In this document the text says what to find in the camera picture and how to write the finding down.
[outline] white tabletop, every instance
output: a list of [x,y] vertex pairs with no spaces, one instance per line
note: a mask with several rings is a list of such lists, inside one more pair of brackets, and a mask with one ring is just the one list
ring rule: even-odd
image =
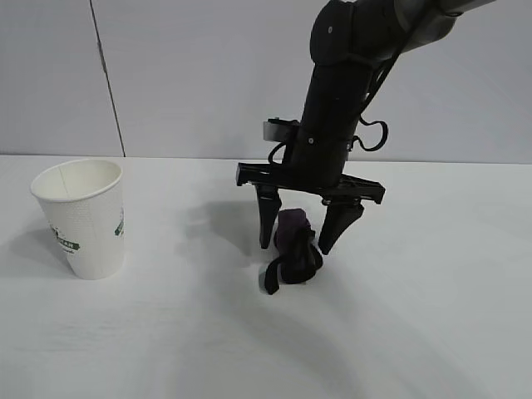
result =
[[382,205],[270,297],[231,160],[117,159],[126,262],[76,278],[28,190],[68,159],[0,157],[2,399],[532,397],[532,166],[349,163]]

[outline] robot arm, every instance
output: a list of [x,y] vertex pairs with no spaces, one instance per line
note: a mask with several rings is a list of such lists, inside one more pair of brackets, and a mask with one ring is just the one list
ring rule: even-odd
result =
[[293,173],[306,184],[337,184],[359,117],[399,55],[442,39],[464,11],[492,1],[331,0],[311,35],[315,67]]
[[286,146],[283,163],[270,154],[268,164],[240,163],[237,170],[237,185],[251,183],[257,190],[263,248],[281,207],[278,189],[322,196],[328,210],[318,244],[324,254],[362,216],[362,200],[381,203],[379,183],[342,174],[357,123],[366,123],[361,114],[403,52],[442,39],[463,12],[489,2],[494,0],[329,1],[311,35],[315,65],[301,122],[265,124],[265,138],[281,142],[274,150]]

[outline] paper cup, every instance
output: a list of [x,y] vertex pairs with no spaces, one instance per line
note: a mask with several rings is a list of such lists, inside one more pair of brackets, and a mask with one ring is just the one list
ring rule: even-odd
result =
[[90,280],[124,261],[122,169],[108,160],[74,160],[43,171],[31,185],[74,273]]

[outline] white wall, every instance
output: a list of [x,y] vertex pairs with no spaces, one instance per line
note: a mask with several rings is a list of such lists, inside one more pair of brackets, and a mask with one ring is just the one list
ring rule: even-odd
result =
[[120,155],[88,0],[0,0],[0,154]]
[[[97,0],[128,155],[264,158],[261,122],[301,115],[325,2]],[[389,144],[355,157],[531,162],[531,13],[499,0],[404,55],[367,113]]]
[[[43,1],[0,2],[0,153],[119,155],[89,0]],[[301,115],[326,1],[95,0],[127,155],[265,158],[261,122]],[[530,15],[498,0],[405,54],[366,114],[389,143],[353,157],[530,163]]]

